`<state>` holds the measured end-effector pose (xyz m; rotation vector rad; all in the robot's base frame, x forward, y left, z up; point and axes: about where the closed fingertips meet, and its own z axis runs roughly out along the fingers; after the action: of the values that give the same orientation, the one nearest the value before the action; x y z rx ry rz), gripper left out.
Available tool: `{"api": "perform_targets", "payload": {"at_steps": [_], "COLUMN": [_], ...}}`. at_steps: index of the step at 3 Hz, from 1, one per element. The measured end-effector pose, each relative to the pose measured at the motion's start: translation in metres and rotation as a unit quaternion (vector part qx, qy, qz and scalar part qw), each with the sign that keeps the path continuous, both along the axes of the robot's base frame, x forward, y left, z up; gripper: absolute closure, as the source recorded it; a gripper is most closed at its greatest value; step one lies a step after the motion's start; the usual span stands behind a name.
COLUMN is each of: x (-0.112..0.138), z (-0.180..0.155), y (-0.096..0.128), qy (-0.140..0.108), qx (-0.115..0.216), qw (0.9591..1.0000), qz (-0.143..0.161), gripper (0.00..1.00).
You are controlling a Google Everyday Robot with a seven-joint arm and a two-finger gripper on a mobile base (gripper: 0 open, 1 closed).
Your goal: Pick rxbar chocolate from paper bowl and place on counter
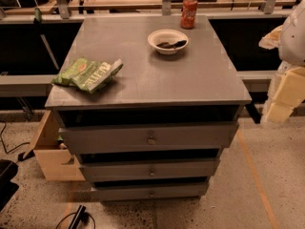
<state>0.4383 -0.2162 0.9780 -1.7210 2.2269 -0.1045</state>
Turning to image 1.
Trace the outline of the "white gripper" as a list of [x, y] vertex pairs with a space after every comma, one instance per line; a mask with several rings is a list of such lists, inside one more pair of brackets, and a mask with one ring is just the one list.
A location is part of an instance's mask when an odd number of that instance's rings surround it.
[[[305, 65], [305, 0], [302, 0], [278, 26], [258, 42], [260, 48], [277, 48], [281, 60]], [[262, 111], [262, 122], [282, 124], [305, 100], [305, 68], [280, 67], [272, 79], [268, 99]]]

